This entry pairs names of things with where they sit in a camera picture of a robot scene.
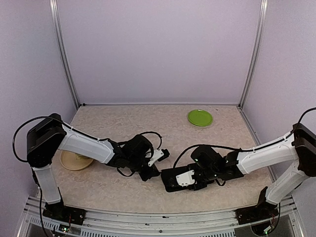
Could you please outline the black tool pouch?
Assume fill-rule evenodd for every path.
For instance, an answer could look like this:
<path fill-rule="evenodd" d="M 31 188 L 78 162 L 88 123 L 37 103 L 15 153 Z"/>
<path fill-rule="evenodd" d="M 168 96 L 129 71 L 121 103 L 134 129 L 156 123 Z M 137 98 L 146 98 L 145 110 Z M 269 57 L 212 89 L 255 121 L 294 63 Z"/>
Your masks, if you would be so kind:
<path fill-rule="evenodd" d="M 205 181 L 214 180 L 214 182 L 216 182 L 219 186 L 225 185 L 226 181 L 228 180 L 237 179 L 244 176 L 236 166 L 233 166 L 232 169 L 227 169 L 224 172 L 216 172 L 211 168 L 203 169 L 197 164 L 191 163 L 187 166 L 163 169 L 161 171 L 161 179 L 165 186 L 165 190 L 168 193 L 189 190 L 189 186 L 181 187 L 176 181 L 176 175 L 185 173 L 189 170 L 195 171 L 195 181 L 200 179 Z"/>

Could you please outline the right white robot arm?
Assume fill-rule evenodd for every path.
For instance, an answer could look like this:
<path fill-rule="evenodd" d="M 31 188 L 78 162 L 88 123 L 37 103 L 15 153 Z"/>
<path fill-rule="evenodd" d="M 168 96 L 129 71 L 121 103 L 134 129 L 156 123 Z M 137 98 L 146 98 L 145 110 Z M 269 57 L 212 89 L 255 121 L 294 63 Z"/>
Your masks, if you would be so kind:
<path fill-rule="evenodd" d="M 305 180 L 316 175 L 316 135 L 297 123 L 293 130 L 279 139 L 248 151 L 232 151 L 220 156 L 210 145 L 198 146 L 191 159 L 202 171 L 206 181 L 220 178 L 231 180 L 266 166 L 291 161 L 291 165 L 259 195 L 252 214 L 263 219 L 280 201 Z"/>

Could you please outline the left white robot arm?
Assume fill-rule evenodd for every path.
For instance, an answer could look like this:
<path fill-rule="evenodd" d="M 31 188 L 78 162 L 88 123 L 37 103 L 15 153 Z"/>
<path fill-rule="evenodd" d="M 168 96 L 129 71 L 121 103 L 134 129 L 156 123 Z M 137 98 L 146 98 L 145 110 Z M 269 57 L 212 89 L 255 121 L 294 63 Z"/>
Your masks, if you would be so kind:
<path fill-rule="evenodd" d="M 56 113 L 39 119 L 40 123 L 27 133 L 27 162 L 50 212 L 60 220 L 69 215 L 69 208 L 63 204 L 51 167 L 57 150 L 82 155 L 116 169 L 129 168 L 144 182 L 160 175 L 155 166 L 158 151 L 142 134 L 128 141 L 115 142 L 76 130 Z"/>

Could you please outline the green plate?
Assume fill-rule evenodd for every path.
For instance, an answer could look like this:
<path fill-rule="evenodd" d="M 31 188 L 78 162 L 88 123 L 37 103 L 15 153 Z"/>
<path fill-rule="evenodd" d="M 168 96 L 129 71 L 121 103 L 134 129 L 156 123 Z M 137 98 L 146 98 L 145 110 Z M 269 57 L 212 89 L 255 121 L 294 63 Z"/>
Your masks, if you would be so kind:
<path fill-rule="evenodd" d="M 195 126 L 209 126 L 213 122 L 212 115 L 201 109 L 192 110 L 188 113 L 188 121 Z"/>

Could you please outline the green bowl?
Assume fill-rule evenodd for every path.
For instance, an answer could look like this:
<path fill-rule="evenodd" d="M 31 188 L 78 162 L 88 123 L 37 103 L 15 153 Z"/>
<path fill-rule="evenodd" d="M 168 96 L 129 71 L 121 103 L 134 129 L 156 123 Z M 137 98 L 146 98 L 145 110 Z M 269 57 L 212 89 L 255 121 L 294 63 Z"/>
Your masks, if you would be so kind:
<path fill-rule="evenodd" d="M 77 160 L 88 159 L 86 156 L 75 154 Z"/>

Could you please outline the beige plate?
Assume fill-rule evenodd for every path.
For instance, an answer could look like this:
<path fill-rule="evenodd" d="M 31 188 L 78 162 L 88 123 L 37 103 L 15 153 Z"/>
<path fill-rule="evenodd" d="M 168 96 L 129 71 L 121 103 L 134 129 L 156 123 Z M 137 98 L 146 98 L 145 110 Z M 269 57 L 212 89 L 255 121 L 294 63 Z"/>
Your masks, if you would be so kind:
<path fill-rule="evenodd" d="M 65 169 L 70 171 L 80 171 L 89 167 L 94 161 L 92 158 L 77 160 L 75 154 L 76 153 L 68 151 L 61 152 L 60 163 Z"/>

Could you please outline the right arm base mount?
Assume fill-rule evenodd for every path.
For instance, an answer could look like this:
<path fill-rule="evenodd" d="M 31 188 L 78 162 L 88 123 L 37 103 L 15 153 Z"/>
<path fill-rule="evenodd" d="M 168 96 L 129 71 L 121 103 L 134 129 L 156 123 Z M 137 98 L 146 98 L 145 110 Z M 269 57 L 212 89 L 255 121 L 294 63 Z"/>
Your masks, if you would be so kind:
<path fill-rule="evenodd" d="M 276 206 L 272 207 L 256 207 L 249 206 L 239 208 L 235 211 L 236 218 L 239 225 L 248 224 L 278 216 L 278 209 Z"/>

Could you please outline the front aluminium rail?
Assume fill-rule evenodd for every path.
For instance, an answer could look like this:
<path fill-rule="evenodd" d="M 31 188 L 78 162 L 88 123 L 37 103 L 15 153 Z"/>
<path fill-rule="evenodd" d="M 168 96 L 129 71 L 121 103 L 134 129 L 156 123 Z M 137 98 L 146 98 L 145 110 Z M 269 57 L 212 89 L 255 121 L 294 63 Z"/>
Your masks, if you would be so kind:
<path fill-rule="evenodd" d="M 86 209 L 82 225 L 40 217 L 44 203 L 29 197 L 16 237 L 265 237 L 306 236 L 292 197 L 281 202 L 276 217 L 240 224 L 234 209 L 189 213 L 129 213 Z"/>

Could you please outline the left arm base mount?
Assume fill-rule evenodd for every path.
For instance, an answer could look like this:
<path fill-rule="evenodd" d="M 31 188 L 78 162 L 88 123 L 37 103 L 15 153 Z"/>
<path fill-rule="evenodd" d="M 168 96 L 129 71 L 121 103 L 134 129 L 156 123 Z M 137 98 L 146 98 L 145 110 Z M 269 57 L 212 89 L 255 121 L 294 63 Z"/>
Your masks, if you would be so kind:
<path fill-rule="evenodd" d="M 43 216 L 68 224 L 83 225 L 86 210 L 66 206 L 61 200 L 55 204 L 45 204 Z"/>

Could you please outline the right aluminium frame post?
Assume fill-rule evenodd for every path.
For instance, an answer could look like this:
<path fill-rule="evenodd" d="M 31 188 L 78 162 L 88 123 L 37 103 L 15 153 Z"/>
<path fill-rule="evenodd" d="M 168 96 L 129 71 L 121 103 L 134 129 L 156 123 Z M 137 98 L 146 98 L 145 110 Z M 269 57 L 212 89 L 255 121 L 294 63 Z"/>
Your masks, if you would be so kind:
<path fill-rule="evenodd" d="M 252 49 L 250 64 L 249 64 L 249 68 L 246 75 L 246 81 L 245 81 L 241 98 L 238 104 L 238 107 L 240 108 L 240 110 L 243 110 L 243 108 L 245 107 L 246 100 L 250 92 L 251 83 L 253 81 L 253 76 L 254 76 L 254 72 L 256 68 L 257 59 L 259 56 L 261 40 L 262 40 L 265 21 L 266 21 L 267 10 L 268 10 L 268 0 L 261 0 L 259 18 L 258 18 L 256 34 L 255 34 L 255 39 L 254 39 L 254 46 Z"/>

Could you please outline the aluminium frame post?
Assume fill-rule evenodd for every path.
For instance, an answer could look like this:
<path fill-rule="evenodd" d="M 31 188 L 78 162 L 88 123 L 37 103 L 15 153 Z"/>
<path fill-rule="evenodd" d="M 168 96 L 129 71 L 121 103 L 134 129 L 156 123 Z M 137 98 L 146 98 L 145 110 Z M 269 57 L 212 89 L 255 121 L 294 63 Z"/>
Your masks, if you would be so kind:
<path fill-rule="evenodd" d="M 59 11 L 58 11 L 58 2 L 56 0 L 50 0 L 49 5 L 50 5 L 50 11 L 52 15 L 52 21 L 54 24 L 55 34 L 57 38 L 58 49 L 61 56 L 65 77 L 66 77 L 66 82 L 68 84 L 70 95 L 74 103 L 74 106 L 76 109 L 78 109 L 80 107 L 80 101 L 79 101 L 77 90 L 72 78 L 72 74 L 71 74 L 71 70 L 70 70 L 70 66 L 69 66 L 69 62 L 68 62 L 68 58 L 66 54 L 66 48 L 64 45 L 62 27 L 61 27 Z"/>
<path fill-rule="evenodd" d="M 238 107 L 240 108 L 240 110 L 243 110 L 243 108 L 245 107 L 246 100 L 250 92 L 251 83 L 253 81 L 253 76 L 254 76 L 254 72 L 256 68 L 257 59 L 259 56 L 261 40 L 262 40 L 265 21 L 266 21 L 267 10 L 268 10 L 268 0 L 261 0 L 259 18 L 258 18 L 256 34 L 255 34 L 255 39 L 254 39 L 254 46 L 252 49 L 250 64 L 249 64 L 249 68 L 246 75 L 246 81 L 245 81 L 241 98 L 238 104 Z"/>

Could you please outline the left aluminium frame post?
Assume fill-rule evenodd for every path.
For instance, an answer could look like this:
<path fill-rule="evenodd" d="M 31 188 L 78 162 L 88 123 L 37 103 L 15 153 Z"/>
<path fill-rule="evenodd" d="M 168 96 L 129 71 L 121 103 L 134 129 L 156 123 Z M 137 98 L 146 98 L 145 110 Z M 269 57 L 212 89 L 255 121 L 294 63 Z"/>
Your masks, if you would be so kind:
<path fill-rule="evenodd" d="M 74 106 L 76 109 L 78 109 L 80 107 L 80 101 L 79 101 L 77 90 L 72 78 L 72 74 L 71 74 L 71 70 L 70 70 L 70 66 L 69 66 L 69 62 L 68 62 L 68 58 L 66 54 L 66 48 L 64 45 L 62 27 L 61 27 L 59 11 L 58 11 L 58 2 L 56 0 L 50 0 L 49 5 L 50 5 L 50 11 L 52 15 L 52 21 L 54 24 L 55 34 L 57 38 L 58 49 L 61 56 L 65 77 L 66 77 L 66 82 L 68 84 L 70 95 L 74 103 Z"/>

